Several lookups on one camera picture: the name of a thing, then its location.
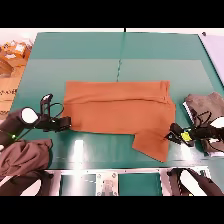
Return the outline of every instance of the table surface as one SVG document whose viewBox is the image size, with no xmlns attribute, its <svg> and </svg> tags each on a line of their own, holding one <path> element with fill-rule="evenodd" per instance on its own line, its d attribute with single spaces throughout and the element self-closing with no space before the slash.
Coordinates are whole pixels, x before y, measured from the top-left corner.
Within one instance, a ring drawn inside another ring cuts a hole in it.
<svg viewBox="0 0 224 224">
<path fill-rule="evenodd" d="M 142 66 L 144 67 L 142 72 L 138 74 L 133 72 L 133 69 L 139 71 Z M 164 75 L 166 70 L 169 73 L 167 77 Z M 152 71 L 159 71 L 159 75 L 153 75 Z M 38 111 L 40 99 L 48 93 L 54 95 L 52 102 L 63 103 L 66 80 L 150 81 L 156 77 L 157 80 L 172 79 L 174 76 L 171 71 L 175 74 L 183 71 L 178 73 L 183 83 L 186 76 L 191 74 L 194 89 L 198 85 L 199 94 L 208 94 L 211 91 L 219 92 L 222 96 L 224 94 L 222 83 L 197 35 L 40 33 L 37 35 L 11 110 L 30 106 Z M 171 91 L 174 94 L 171 93 L 172 98 L 179 94 L 175 89 L 178 88 L 173 88 Z M 179 91 L 182 95 L 185 94 L 181 88 Z M 190 120 L 182 107 L 183 101 L 180 98 L 175 101 L 176 118 L 180 125 L 186 127 L 190 125 Z M 58 110 L 60 108 L 55 107 L 52 112 L 56 113 Z M 41 130 L 33 130 L 26 139 L 48 137 L 52 138 L 54 143 L 49 169 L 208 165 L 212 178 L 224 190 L 224 176 L 221 171 L 224 168 L 223 158 L 205 157 L 200 144 L 191 149 L 191 159 L 184 159 L 175 156 L 179 153 L 179 146 L 173 146 L 171 143 L 170 159 L 166 163 L 161 163 L 133 150 L 132 135 L 94 134 L 70 130 L 61 133 L 43 133 Z M 78 158 L 74 158 L 76 140 L 82 140 L 84 144 L 83 155 Z"/>
</svg>

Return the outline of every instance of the white wall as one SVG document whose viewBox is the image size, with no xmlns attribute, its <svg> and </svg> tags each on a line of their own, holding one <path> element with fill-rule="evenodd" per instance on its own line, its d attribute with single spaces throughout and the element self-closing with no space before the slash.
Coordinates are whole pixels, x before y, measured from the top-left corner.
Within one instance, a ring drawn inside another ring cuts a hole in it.
<svg viewBox="0 0 224 224">
<path fill-rule="evenodd" d="M 123 28 L 0 28 L 0 44 L 5 42 L 23 41 L 30 39 L 35 41 L 38 32 L 123 32 Z M 185 33 L 224 36 L 224 28 L 127 28 L 127 32 L 161 32 L 161 33 Z"/>
</svg>

